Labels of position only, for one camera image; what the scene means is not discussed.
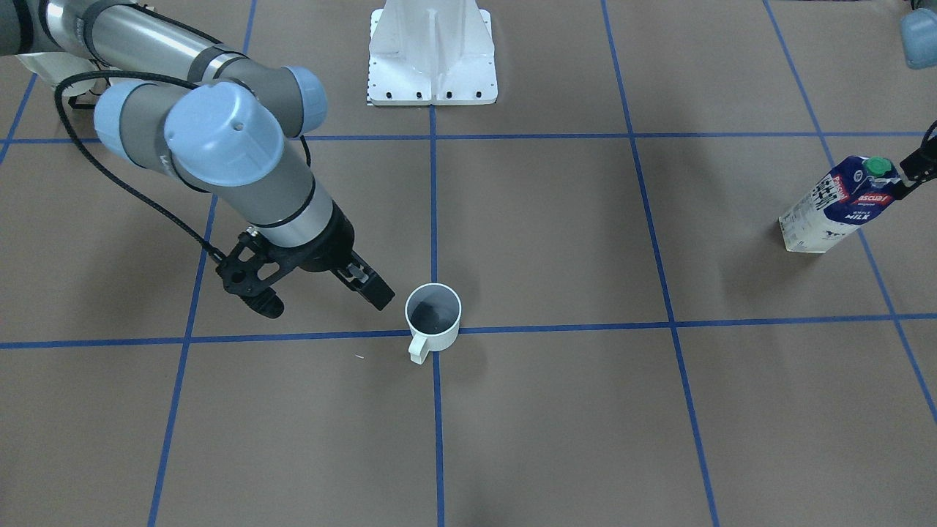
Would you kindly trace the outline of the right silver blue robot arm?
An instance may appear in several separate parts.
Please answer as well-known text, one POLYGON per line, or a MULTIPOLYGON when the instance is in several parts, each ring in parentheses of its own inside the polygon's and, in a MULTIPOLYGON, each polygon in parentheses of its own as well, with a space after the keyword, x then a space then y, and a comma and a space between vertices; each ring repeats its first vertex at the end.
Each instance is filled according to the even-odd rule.
POLYGON ((304 67, 271 69, 134 1, 4 1, 3 56, 56 53, 43 66, 68 136, 64 91, 113 78, 94 105, 118 157, 225 201, 249 223, 230 253, 202 236, 229 294, 275 319, 272 289, 296 268, 330 272, 382 310, 394 291, 354 251, 354 227, 288 142, 324 123, 327 99, 304 67))

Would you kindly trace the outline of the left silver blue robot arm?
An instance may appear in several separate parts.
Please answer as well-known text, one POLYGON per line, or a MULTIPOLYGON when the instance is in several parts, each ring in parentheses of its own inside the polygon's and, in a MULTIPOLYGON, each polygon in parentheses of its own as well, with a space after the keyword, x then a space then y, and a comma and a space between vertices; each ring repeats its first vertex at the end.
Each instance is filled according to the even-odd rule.
MULTIPOLYGON (((900 21, 901 43, 905 63, 911 70, 930 69, 936 64, 936 2, 911 1, 911 11, 900 21)), ((926 130, 920 146, 901 160, 901 184, 895 187, 894 197, 903 200, 924 183, 935 179, 936 124, 926 130)))

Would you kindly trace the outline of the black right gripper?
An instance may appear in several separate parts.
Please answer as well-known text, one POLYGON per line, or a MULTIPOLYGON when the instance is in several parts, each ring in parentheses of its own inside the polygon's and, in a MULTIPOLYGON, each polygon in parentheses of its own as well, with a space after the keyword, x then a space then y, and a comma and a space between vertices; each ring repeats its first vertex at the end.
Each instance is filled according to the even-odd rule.
POLYGON ((384 310, 396 293, 354 251, 354 227, 334 201, 305 201, 276 223, 260 224, 260 259, 277 273, 299 267, 334 274, 345 287, 376 310, 384 310))

